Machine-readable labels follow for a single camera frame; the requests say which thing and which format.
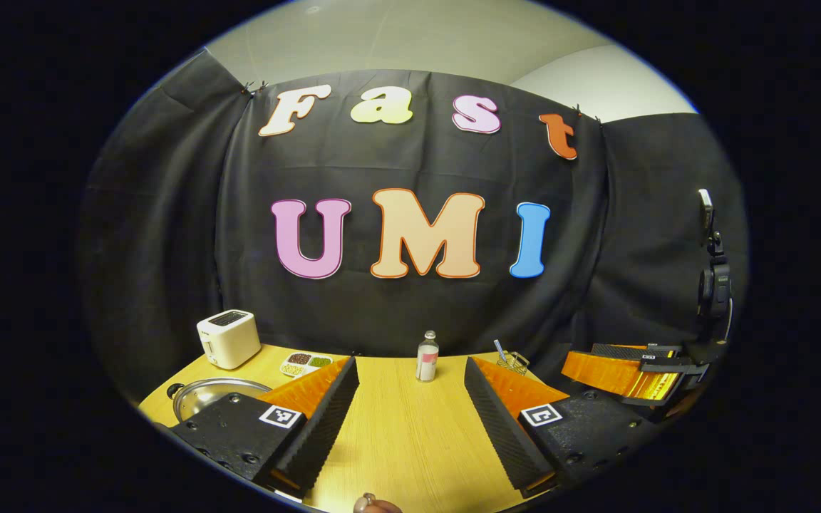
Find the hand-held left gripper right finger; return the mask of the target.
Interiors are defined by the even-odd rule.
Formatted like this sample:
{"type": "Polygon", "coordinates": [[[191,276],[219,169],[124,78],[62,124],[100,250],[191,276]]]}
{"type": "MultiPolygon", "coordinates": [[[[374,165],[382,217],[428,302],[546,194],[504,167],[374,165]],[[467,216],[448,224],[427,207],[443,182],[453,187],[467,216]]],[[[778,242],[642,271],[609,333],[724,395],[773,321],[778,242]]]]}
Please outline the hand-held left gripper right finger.
{"type": "Polygon", "coordinates": [[[554,389],[469,357],[465,387],[512,487],[527,499],[592,480],[657,436],[657,425],[581,383],[554,389]]]}

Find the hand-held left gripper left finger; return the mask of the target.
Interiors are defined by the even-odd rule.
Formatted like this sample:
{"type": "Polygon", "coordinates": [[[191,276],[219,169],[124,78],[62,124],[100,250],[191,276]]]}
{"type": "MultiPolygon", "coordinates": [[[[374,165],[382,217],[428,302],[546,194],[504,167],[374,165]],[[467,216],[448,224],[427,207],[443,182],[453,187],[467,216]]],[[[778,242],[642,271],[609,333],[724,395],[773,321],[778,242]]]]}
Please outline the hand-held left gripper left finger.
{"type": "Polygon", "coordinates": [[[303,499],[315,485],[358,387],[354,357],[254,398],[228,392],[170,432],[257,486],[303,499]]]}

